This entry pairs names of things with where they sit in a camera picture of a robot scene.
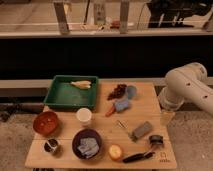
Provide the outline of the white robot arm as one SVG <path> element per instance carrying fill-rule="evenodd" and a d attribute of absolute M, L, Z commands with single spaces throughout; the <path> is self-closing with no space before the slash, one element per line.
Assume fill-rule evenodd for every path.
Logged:
<path fill-rule="evenodd" d="M 198 62 L 174 68 L 166 73 L 166 86 L 158 95 L 163 126 L 173 119 L 185 100 L 193 102 L 213 116 L 213 89 L 204 83 L 206 78 L 207 70 Z"/>

